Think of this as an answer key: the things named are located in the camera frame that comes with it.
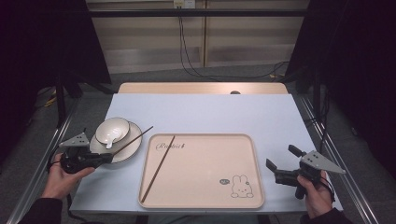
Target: black sleeve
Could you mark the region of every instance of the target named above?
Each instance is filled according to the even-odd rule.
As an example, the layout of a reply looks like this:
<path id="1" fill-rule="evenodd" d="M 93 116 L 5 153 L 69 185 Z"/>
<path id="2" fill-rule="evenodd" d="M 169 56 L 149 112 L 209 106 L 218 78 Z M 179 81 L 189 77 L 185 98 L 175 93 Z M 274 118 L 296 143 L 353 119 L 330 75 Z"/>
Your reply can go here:
<path id="1" fill-rule="evenodd" d="M 37 199 L 19 224 L 60 224 L 62 205 L 63 203 L 59 199 Z"/>
<path id="2" fill-rule="evenodd" d="M 319 217 L 314 217 L 309 219 L 308 215 L 304 215 L 301 218 L 301 223 L 304 224 L 353 224 L 349 219 L 347 219 L 344 214 L 338 211 L 336 208 L 330 212 L 323 214 Z"/>

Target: saucer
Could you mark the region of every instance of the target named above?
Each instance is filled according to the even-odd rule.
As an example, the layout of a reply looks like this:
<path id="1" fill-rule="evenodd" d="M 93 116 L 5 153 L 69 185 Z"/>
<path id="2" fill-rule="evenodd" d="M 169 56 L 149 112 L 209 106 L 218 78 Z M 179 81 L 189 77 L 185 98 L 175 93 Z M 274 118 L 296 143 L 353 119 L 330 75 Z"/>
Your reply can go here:
<path id="1" fill-rule="evenodd" d="M 91 143 L 90 143 L 90 151 L 92 153 L 114 153 L 132 140 L 136 138 L 139 134 L 142 133 L 140 128 L 130 122 L 129 122 L 129 132 L 125 137 L 122 138 L 122 141 L 119 141 L 118 143 L 113 144 L 113 147 L 110 149 L 106 149 L 106 144 L 100 143 L 97 139 L 96 136 L 94 135 Z M 126 159 L 132 157 L 136 151 L 139 149 L 140 144 L 142 143 L 142 136 L 136 139 L 134 142 L 132 142 L 128 147 L 120 151 L 117 155 L 114 156 L 113 162 L 111 163 L 116 163 L 119 161 L 125 161 Z"/>

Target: human hand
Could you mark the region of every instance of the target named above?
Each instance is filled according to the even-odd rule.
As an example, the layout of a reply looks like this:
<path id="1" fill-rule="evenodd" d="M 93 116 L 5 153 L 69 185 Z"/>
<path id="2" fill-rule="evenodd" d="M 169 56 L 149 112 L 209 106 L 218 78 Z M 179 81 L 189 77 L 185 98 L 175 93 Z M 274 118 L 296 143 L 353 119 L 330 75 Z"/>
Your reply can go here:
<path id="1" fill-rule="evenodd" d="M 322 171 L 321 176 L 326 179 L 326 172 Z M 321 216 L 332 210 L 332 197 L 330 192 L 322 185 L 314 186 L 311 181 L 302 176 L 297 176 L 298 182 L 306 189 L 305 206 L 310 218 Z"/>
<path id="2" fill-rule="evenodd" d="M 84 176 L 91 174 L 93 167 L 85 168 L 75 174 L 68 174 L 62 169 L 59 160 L 62 154 L 55 156 L 55 162 L 49 169 L 49 177 L 41 198 L 63 199 L 72 191 L 77 182 Z"/>

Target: wall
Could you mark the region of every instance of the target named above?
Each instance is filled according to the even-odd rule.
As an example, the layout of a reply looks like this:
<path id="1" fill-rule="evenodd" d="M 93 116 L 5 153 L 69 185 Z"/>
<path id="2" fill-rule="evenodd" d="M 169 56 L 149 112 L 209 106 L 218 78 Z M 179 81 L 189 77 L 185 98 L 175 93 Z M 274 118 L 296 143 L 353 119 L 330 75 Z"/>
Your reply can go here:
<path id="1" fill-rule="evenodd" d="M 307 0 L 196 0 L 197 8 L 306 8 Z M 87 0 L 90 9 L 173 8 L 173 1 Z M 181 68 L 178 18 L 93 18 L 110 74 Z M 182 18 L 193 67 L 288 61 L 303 18 Z M 188 61 L 183 56 L 185 66 Z"/>

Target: spoon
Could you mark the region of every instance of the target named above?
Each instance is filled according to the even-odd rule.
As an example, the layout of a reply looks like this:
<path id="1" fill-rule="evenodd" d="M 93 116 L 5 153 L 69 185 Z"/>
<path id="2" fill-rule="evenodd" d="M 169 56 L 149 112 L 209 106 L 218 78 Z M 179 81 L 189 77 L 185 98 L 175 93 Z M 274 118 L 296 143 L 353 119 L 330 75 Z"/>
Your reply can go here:
<path id="1" fill-rule="evenodd" d="M 107 134 L 108 142 L 106 145 L 106 149 L 112 148 L 114 140 L 121 137 L 121 135 L 122 135 L 122 131 L 120 129 L 113 129 L 110 133 L 108 133 Z"/>

